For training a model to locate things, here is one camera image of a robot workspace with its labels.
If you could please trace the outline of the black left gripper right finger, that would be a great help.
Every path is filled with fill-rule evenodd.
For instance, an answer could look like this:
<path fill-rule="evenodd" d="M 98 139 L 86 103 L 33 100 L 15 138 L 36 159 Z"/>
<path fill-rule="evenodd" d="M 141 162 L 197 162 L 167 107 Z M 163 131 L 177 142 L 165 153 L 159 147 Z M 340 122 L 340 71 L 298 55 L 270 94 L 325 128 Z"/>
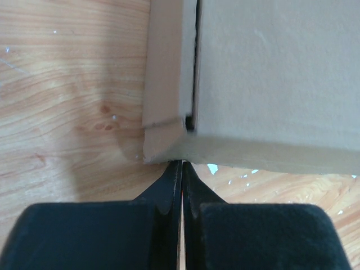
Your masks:
<path fill-rule="evenodd" d="M 350 269 L 330 217 L 313 204 L 230 204 L 191 163 L 182 171 L 187 269 Z"/>

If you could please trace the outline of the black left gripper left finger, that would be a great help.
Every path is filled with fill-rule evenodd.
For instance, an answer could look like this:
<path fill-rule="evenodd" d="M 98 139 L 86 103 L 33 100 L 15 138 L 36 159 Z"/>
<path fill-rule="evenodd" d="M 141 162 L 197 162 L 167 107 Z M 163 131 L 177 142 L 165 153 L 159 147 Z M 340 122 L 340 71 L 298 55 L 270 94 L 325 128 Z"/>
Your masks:
<path fill-rule="evenodd" d="M 27 207 L 1 252 L 2 269 L 178 269 L 182 162 L 133 200 Z"/>

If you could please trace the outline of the brown cardboard box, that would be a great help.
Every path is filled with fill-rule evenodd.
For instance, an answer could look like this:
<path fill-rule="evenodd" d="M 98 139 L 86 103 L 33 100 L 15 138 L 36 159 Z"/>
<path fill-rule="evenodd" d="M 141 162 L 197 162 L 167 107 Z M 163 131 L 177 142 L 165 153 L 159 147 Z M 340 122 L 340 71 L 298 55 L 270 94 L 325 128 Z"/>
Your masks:
<path fill-rule="evenodd" d="M 147 163 L 359 174 L 358 1 L 152 1 Z"/>

